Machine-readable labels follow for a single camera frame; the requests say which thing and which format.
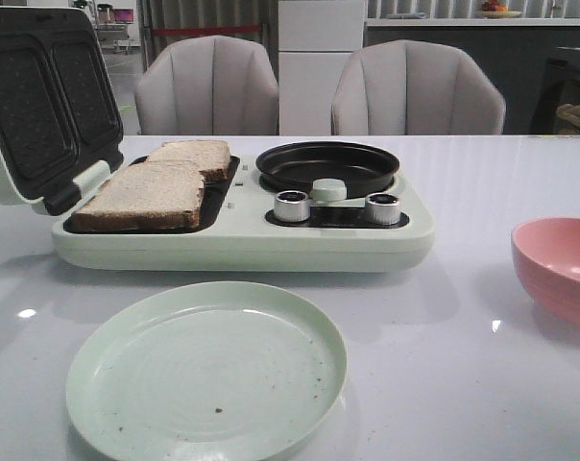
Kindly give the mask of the bread slice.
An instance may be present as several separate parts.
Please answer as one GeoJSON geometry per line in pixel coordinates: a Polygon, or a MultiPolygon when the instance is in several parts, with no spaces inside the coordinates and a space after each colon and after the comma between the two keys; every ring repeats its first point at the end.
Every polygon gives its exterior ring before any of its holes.
{"type": "Polygon", "coordinates": [[[223,140],[184,140],[163,143],[146,158],[147,161],[191,161],[208,182],[229,178],[230,146],[223,140]]]}
{"type": "Polygon", "coordinates": [[[205,179],[191,161],[144,161],[113,175],[71,216],[77,231],[169,230],[200,224],[205,179]]]}

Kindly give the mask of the green breakfast maker lid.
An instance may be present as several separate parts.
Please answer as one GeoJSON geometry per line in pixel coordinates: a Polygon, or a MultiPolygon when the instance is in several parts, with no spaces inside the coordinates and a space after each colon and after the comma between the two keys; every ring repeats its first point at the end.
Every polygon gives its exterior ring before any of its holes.
{"type": "Polygon", "coordinates": [[[122,138],[85,13],[0,7],[0,204],[64,214],[122,164],[122,138]]]}

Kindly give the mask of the pink bowl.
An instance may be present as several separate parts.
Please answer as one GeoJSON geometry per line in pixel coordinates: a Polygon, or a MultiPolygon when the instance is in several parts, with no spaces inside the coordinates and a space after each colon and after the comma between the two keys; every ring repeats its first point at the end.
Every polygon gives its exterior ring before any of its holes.
{"type": "Polygon", "coordinates": [[[580,218],[524,222],[513,229],[511,244],[516,274],[529,296],[580,326],[580,218]]]}

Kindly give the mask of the green breakfast maker base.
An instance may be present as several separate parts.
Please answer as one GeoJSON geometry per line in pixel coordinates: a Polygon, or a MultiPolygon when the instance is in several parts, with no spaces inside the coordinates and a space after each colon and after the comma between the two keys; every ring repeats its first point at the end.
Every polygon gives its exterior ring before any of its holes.
{"type": "Polygon", "coordinates": [[[262,188],[255,157],[244,155],[222,191],[215,221],[180,233],[74,233],[62,217],[52,228],[67,262],[93,269],[379,273],[419,264],[434,242],[434,222],[401,174],[389,194],[401,222],[383,229],[283,227],[269,222],[274,193],[262,188]]]}

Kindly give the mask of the left silver control knob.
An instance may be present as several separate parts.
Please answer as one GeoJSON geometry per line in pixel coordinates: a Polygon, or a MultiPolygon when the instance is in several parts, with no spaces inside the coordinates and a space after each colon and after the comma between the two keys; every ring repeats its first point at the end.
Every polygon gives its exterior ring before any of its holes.
{"type": "Polygon", "coordinates": [[[285,190],[276,194],[274,216],[285,223],[301,223],[310,217],[309,196],[300,190],[285,190]]]}

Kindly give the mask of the silver control knob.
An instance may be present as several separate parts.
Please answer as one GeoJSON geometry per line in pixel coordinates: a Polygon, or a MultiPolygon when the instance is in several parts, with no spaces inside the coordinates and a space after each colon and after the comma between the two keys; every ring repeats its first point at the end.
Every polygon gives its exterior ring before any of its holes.
{"type": "Polygon", "coordinates": [[[366,196],[364,216],[368,222],[374,225],[395,225],[401,216],[399,198],[383,192],[366,196]]]}
{"type": "Polygon", "coordinates": [[[285,223],[301,223],[310,217],[309,196],[300,190],[285,190],[276,194],[274,216],[285,223]]]}

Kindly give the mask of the black round frying pan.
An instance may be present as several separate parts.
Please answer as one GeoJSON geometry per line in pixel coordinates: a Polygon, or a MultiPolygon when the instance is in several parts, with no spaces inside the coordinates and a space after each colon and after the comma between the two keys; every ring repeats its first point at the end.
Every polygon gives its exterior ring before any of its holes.
{"type": "Polygon", "coordinates": [[[257,157],[260,178],[275,191],[309,192],[320,179],[342,181],[349,199],[381,192],[394,183],[399,160],[374,146],[343,141],[305,141],[272,148],[257,157]]]}

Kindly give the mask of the right silver control knob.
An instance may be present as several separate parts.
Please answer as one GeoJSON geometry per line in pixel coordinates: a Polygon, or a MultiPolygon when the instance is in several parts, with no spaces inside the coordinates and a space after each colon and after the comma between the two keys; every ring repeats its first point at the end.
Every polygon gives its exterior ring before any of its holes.
{"type": "Polygon", "coordinates": [[[383,192],[366,196],[364,216],[368,222],[374,225],[395,225],[401,216],[399,198],[383,192]]]}

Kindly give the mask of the light green plate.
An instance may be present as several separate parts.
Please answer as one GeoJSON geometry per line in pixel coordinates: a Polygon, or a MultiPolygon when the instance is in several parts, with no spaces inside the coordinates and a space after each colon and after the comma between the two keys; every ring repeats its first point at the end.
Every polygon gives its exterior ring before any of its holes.
{"type": "Polygon", "coordinates": [[[347,368],[341,333],[309,300],[197,283],[102,324],[70,366],[66,407],[115,460],[281,460],[338,401],[347,368]]]}

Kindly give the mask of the left grey chair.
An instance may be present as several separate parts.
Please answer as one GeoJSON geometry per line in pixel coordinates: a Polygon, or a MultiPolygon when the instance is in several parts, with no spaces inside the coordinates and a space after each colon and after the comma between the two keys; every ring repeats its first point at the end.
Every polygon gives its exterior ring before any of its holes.
{"type": "Polygon", "coordinates": [[[278,82],[257,42],[203,36],[167,46],[137,82],[146,135],[276,135],[278,82]]]}

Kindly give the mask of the grey chair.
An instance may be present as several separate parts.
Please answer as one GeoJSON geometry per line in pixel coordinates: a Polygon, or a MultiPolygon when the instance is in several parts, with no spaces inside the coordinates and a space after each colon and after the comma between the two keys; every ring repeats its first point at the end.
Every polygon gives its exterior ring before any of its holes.
{"type": "Polygon", "coordinates": [[[466,52],[396,40],[347,60],[331,104],[336,135],[501,134],[506,103],[466,52]]]}
{"type": "Polygon", "coordinates": [[[203,36],[167,46],[137,82],[146,135],[276,135],[278,82],[257,42],[203,36]]]}

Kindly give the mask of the right grey chair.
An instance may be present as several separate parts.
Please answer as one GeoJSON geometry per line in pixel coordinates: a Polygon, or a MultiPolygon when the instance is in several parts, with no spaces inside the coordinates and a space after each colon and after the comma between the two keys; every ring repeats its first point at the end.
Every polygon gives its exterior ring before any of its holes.
{"type": "Polygon", "coordinates": [[[501,134],[506,103],[466,52],[396,40],[347,60],[331,104],[336,135],[501,134]]]}

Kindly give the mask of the white refrigerator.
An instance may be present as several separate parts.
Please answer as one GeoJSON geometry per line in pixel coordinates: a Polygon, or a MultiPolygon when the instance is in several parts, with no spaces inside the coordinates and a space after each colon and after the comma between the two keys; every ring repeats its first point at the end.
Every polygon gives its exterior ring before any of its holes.
{"type": "Polygon", "coordinates": [[[329,135],[342,69],[363,46],[365,1],[278,3],[279,132],[329,135]]]}

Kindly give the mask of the grey counter with white top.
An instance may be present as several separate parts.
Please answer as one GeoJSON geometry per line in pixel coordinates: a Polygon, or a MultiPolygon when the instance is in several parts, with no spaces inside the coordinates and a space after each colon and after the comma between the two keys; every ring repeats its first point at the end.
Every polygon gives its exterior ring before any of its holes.
{"type": "Polygon", "coordinates": [[[529,134],[546,59],[557,47],[580,48],[580,19],[370,19],[367,46],[398,39],[467,52],[503,95],[503,132],[529,134]]]}

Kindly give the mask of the dark washing machine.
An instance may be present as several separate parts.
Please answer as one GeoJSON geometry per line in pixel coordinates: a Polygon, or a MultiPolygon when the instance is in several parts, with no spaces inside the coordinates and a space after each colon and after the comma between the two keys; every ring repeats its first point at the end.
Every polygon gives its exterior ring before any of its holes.
{"type": "Polygon", "coordinates": [[[563,128],[556,116],[564,104],[580,105],[580,48],[557,47],[546,59],[531,134],[552,134],[563,128]]]}

